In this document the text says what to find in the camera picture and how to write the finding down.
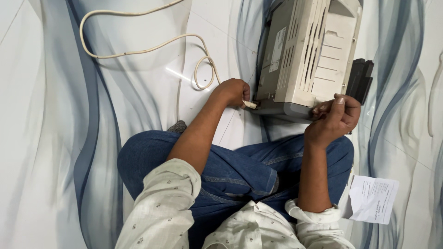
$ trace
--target fingernail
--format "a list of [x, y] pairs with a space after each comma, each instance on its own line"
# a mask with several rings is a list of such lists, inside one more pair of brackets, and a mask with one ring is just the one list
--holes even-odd
[[343, 97], [337, 98], [337, 104], [343, 105], [344, 103], [345, 103], [345, 98], [343, 98]]

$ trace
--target shirt sleeve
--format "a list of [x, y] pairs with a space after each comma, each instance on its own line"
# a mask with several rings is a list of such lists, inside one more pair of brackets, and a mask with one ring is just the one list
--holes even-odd
[[338, 226], [340, 210], [337, 205], [321, 213], [312, 213], [301, 210], [296, 203], [297, 199], [287, 201], [285, 209], [297, 219], [297, 238], [307, 249], [355, 249]]
[[144, 189], [123, 225], [116, 249], [188, 249], [194, 223], [189, 208], [200, 192], [200, 175], [187, 162], [169, 160], [143, 179]]

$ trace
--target printer label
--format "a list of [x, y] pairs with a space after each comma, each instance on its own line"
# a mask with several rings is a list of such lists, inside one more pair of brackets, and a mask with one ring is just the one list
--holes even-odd
[[286, 27], [280, 30], [276, 35], [276, 43], [274, 44], [274, 51], [272, 52], [271, 66], [269, 67], [269, 72], [278, 69], [281, 58], [281, 50], [283, 49], [284, 34], [286, 33]]

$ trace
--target paper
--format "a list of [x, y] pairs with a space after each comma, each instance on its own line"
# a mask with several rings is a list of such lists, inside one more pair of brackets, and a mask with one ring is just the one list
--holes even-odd
[[351, 197], [351, 220], [389, 224], [399, 182], [383, 178], [354, 176]]
[[284, 34], [286, 33], [286, 27], [280, 30], [276, 35], [276, 43], [274, 44], [274, 51], [272, 52], [271, 66], [269, 67], [269, 72], [278, 69], [280, 64], [281, 50], [283, 49]]

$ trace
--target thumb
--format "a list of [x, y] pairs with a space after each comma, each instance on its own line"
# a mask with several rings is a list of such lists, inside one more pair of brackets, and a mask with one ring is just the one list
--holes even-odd
[[326, 120], [332, 123], [338, 123], [345, 113], [345, 98], [337, 97], [331, 105], [331, 111]]

